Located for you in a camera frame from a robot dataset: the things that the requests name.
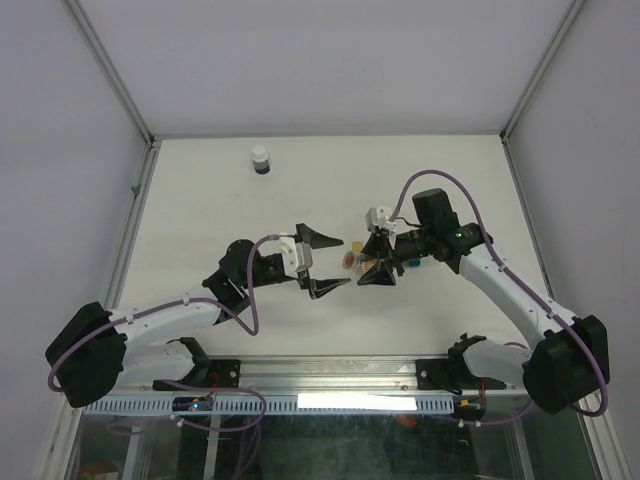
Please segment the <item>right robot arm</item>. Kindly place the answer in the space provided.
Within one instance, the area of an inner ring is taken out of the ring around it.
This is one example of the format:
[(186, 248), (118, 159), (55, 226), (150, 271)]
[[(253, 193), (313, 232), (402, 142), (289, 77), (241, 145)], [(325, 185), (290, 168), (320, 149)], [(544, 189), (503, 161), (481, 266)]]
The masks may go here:
[(431, 257), (477, 287), (514, 324), (525, 347), (463, 335), (447, 352), (443, 388), (458, 393), (480, 379), (524, 388), (548, 414), (574, 407), (603, 391), (610, 380), (604, 323), (580, 318), (520, 279), (496, 251), (480, 224), (460, 224), (447, 194), (439, 189), (412, 198), (416, 228), (396, 231), (396, 215), (372, 207), (365, 215), (370, 237), (362, 253), (373, 261), (358, 283), (393, 286), (411, 260)]

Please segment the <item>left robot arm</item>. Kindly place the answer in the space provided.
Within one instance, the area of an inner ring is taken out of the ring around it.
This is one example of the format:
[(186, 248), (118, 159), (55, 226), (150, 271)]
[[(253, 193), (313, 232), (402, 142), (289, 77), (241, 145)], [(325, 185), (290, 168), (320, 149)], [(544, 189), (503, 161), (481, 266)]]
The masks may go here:
[(213, 274), (169, 300), (121, 310), (85, 304), (45, 351), (48, 387), (74, 408), (128, 387), (201, 388), (210, 358), (191, 331), (234, 321), (257, 336), (256, 289), (296, 282), (312, 299), (325, 296), (347, 281), (313, 278), (312, 253), (343, 243), (301, 223), (292, 234), (232, 242)]

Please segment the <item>clear orange pill bottle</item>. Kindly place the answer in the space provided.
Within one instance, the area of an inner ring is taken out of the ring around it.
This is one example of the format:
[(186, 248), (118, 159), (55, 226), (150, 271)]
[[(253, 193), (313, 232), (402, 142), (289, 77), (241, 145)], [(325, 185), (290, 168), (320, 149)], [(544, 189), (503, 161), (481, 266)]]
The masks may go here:
[(361, 252), (348, 251), (342, 259), (342, 267), (362, 275), (371, 268), (371, 258)]

